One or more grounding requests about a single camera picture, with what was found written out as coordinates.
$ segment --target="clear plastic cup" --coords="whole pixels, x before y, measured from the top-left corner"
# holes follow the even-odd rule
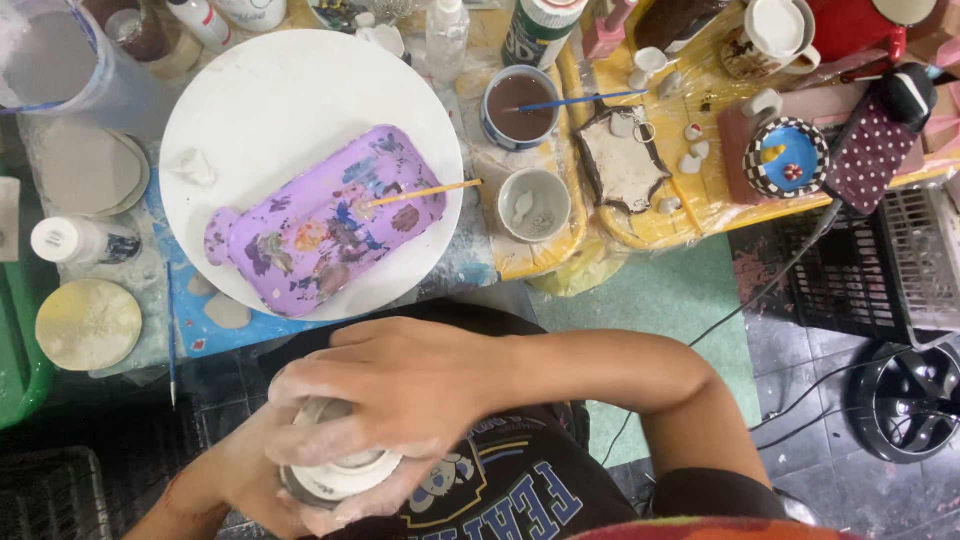
[[[0,2],[3,113],[70,115],[161,139],[177,93],[66,0]]]

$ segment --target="keychain ring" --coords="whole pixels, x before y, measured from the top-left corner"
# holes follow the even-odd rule
[[[650,138],[648,138],[648,139],[646,139],[646,140],[643,139],[643,132],[640,130],[640,127],[642,127],[642,126],[649,126],[649,129],[650,129]],[[636,123],[635,123],[635,125],[634,125],[634,138],[636,139],[636,142],[639,142],[639,143],[641,143],[641,144],[646,144],[646,143],[648,143],[648,142],[653,142],[654,137],[656,137],[656,136],[657,136],[657,126],[654,126],[654,125],[651,124],[650,122],[636,122]]]

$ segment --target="white round plate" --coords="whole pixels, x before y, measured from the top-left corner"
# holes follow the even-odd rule
[[[160,194],[190,262],[229,297],[269,313],[233,266],[204,255],[213,211],[246,211],[311,165],[378,124],[413,141],[441,184],[464,179],[460,143],[430,86],[387,51],[336,32],[291,30],[230,49],[183,93],[160,149]],[[203,152],[217,182],[201,187],[169,171],[189,149]],[[344,287],[307,321],[336,321],[386,306],[426,277],[460,218],[461,190],[448,191],[444,218]]]

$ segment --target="green mat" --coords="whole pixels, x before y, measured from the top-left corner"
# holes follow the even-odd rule
[[[693,248],[636,255],[602,285],[573,298],[532,290],[530,300],[548,331],[623,329],[666,335],[689,343],[739,306],[726,234]],[[747,425],[760,421],[754,368],[743,316],[737,315],[697,344],[727,382]],[[590,453],[602,461],[627,412],[589,402]],[[616,441],[606,467],[648,457],[640,422],[633,417]]]

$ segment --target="paintbrush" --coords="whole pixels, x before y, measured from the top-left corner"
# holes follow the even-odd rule
[[[647,93],[647,90],[630,90],[626,92],[616,92],[613,94],[602,94],[602,95],[598,94],[595,96],[578,97],[573,99],[562,99],[560,101],[550,101],[547,103],[537,103],[536,105],[524,105],[523,107],[512,107],[510,109],[506,109],[505,111],[506,112],[514,112],[514,111],[528,112],[530,110],[550,109],[553,107],[559,107],[561,105],[569,105],[571,103],[583,103],[585,101],[596,101],[598,99],[604,99],[608,97],[620,97],[620,96],[629,96],[633,94],[645,94],[645,93]]]
[[[406,201],[407,199],[415,199],[417,197],[426,197],[427,195],[433,195],[435,193],[443,193],[444,191],[452,191],[454,189],[462,189],[464,187],[470,187],[472,185],[480,185],[483,183],[483,180],[476,179],[469,182],[461,182],[459,184],[451,185],[441,185],[440,187],[431,187],[429,189],[423,189],[421,191],[413,191],[410,193],[404,193],[402,195],[397,195],[396,197],[389,197],[387,199],[378,199],[375,201],[365,201],[357,205],[360,209],[371,209],[373,207],[381,207],[383,205],[389,205],[390,203],[395,203],[397,201]]]
[[[167,311],[170,313],[168,330],[170,332],[170,403],[177,410],[177,319],[174,316],[174,280],[173,270],[167,263]]]

